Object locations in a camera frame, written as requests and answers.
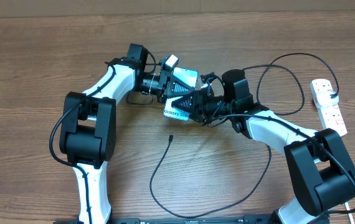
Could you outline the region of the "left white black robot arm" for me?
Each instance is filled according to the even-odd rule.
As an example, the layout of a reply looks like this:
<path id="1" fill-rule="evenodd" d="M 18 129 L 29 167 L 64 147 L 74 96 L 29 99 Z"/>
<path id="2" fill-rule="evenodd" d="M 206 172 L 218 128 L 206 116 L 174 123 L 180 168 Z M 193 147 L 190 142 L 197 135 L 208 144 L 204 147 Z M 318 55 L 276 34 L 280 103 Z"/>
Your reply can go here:
<path id="1" fill-rule="evenodd" d="M 186 112 L 172 102 L 195 90 L 198 72 L 178 67 L 174 55 L 148 63 L 153 54 L 131 44 L 125 57 L 106 63 L 106 74 L 82 93 L 65 97 L 63 115 L 49 138 L 49 151 L 75 172 L 80 213 L 74 223 L 109 223 L 112 207 L 107 193 L 107 166 L 116 145 L 116 107 L 131 91 L 155 96 L 165 105 L 165 116 L 187 121 Z M 159 68 L 146 71 L 147 66 Z"/>

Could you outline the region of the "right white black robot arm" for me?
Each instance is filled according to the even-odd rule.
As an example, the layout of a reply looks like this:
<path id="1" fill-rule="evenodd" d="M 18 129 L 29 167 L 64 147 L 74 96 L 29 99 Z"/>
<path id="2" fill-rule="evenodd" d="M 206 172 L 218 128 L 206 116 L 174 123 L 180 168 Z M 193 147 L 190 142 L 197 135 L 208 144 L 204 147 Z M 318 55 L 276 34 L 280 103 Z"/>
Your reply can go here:
<path id="1" fill-rule="evenodd" d="M 197 75 L 185 68 L 173 71 L 168 106 L 204 125 L 228 119 L 237 133 L 286 158 L 295 197 L 269 215 L 269 223 L 328 223 L 336 206 L 355 198 L 355 166 L 337 131 L 301 128 L 254 102 L 243 70 L 203 75 L 200 90 Z"/>

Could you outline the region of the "Samsung Galaxy smartphone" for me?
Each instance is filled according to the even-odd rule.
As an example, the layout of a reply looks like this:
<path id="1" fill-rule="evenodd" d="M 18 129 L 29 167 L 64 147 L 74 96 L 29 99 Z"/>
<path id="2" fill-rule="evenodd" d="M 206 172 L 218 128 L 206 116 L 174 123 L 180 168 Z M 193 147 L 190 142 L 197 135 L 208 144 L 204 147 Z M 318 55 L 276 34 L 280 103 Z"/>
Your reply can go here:
<path id="1" fill-rule="evenodd" d="M 167 118 L 178 119 L 181 121 L 189 120 L 189 113 L 172 106 L 174 100 L 194 91 L 197 85 L 198 71 L 187 68 L 176 67 L 172 73 L 171 80 L 168 82 L 165 93 L 163 115 Z"/>

